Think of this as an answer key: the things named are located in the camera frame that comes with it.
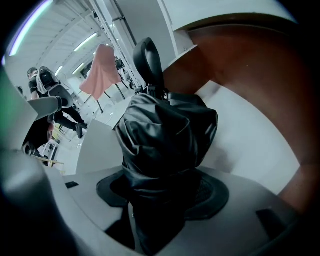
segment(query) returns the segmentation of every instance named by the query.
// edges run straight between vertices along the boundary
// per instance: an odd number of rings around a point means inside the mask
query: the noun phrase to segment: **fluorescent light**
[[[62,69],[62,66],[58,68],[58,70],[55,72],[55,75],[58,75],[61,69]]]
[[[10,51],[9,56],[16,55],[18,52],[18,49],[25,39],[28,31],[33,26],[33,24],[36,22],[36,20],[40,17],[40,15],[53,3],[54,0],[47,0],[43,2],[39,7],[36,9],[36,11],[32,14],[32,16],[28,19],[28,21],[25,23],[23,28],[21,29],[19,35],[17,36],[16,40],[13,43],[13,47]]]
[[[88,41],[90,41],[92,38],[94,38],[97,35],[97,33],[94,33],[93,35],[89,36],[86,40],[84,40],[82,43],[80,43],[80,45],[74,49],[74,51],[78,51],[85,43],[87,43]]]
[[[72,75],[74,75],[75,73],[77,73],[79,71],[79,69],[81,69],[85,64],[82,63],[73,73]]]

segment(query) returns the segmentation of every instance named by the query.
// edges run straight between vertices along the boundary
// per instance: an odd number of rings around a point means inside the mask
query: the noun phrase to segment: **white floor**
[[[107,102],[103,114],[97,111],[84,120],[90,124],[96,119],[114,127],[133,95],[132,90],[122,91],[126,100]],[[277,195],[300,166],[278,129],[245,99],[216,83],[208,82],[196,94],[218,113],[216,137],[201,165],[254,180]],[[64,163],[56,167],[65,175],[76,173],[85,137],[78,139],[74,131],[68,131],[61,141],[55,160]]]

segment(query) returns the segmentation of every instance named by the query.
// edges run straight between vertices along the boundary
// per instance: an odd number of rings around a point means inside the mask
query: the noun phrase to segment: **pink towel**
[[[115,51],[112,47],[99,44],[90,73],[80,85],[80,90],[98,100],[111,85],[121,82],[115,59]]]

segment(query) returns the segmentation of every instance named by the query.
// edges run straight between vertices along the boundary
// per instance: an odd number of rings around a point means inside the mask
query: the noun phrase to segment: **black headrest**
[[[151,38],[143,39],[135,46],[133,62],[147,85],[165,87],[160,56]]]

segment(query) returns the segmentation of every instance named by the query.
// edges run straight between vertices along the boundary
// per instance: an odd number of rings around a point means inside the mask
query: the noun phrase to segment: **brown wall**
[[[301,164],[280,196],[304,212],[320,180],[319,113],[315,84],[291,39],[274,30],[244,25],[209,26],[189,35],[200,53],[187,53],[188,59],[185,56],[169,67],[164,72],[166,84],[175,77],[171,87],[186,87],[181,91],[194,93],[205,84],[200,77],[208,76],[269,118]],[[195,55],[204,59],[201,68]]]

